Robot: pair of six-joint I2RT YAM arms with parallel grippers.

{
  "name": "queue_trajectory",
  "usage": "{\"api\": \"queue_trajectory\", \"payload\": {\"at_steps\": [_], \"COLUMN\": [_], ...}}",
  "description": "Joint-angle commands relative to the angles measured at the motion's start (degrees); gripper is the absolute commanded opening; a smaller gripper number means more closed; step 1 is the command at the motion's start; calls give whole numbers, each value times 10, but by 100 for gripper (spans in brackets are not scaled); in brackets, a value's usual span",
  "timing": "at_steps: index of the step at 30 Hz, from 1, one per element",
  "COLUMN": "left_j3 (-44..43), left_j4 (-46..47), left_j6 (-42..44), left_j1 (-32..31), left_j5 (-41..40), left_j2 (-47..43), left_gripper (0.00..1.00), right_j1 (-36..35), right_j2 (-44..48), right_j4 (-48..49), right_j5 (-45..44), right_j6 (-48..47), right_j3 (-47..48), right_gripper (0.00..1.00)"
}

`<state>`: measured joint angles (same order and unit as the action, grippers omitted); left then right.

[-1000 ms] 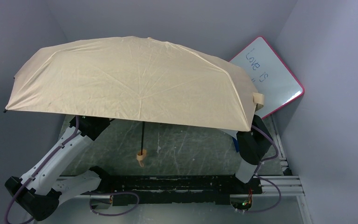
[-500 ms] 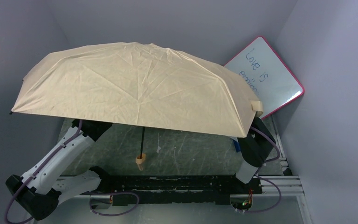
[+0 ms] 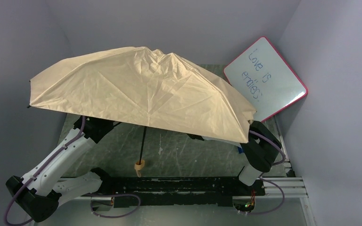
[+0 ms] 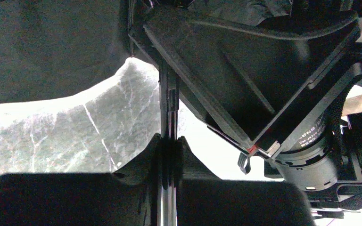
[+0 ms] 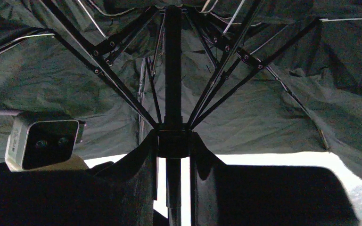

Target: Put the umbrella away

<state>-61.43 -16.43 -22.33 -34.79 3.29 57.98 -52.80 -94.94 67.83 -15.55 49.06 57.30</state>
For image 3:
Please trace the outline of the beige folding umbrella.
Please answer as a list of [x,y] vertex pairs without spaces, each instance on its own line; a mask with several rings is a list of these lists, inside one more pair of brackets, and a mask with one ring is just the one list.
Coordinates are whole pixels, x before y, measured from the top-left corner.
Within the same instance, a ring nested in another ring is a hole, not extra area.
[[256,113],[223,78],[147,47],[60,60],[30,86],[31,107],[243,144]]

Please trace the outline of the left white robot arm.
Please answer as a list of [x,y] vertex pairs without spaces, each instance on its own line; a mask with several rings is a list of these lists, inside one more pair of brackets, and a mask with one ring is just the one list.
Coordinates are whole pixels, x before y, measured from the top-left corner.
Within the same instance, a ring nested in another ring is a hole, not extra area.
[[12,199],[5,211],[4,223],[11,224],[8,213],[14,203],[30,217],[23,223],[26,225],[31,221],[46,220],[59,206],[82,195],[111,193],[111,176],[101,168],[93,168],[70,180],[59,180],[81,155],[118,125],[116,121],[81,116],[42,162],[21,177],[10,177],[6,187]]

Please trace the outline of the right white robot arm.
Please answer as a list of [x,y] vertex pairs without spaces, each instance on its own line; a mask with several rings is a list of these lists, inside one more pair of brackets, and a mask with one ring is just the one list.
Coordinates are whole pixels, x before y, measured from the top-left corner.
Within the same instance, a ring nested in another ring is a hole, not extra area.
[[188,134],[188,136],[191,139],[218,141],[237,147],[239,153],[243,153],[247,159],[247,164],[239,173],[238,179],[247,186],[253,185],[256,179],[263,173],[269,172],[273,165],[280,164],[280,161],[276,162],[278,155],[281,155],[282,159],[285,158],[282,154],[281,142],[260,121],[251,123],[247,143],[237,143],[194,134]]

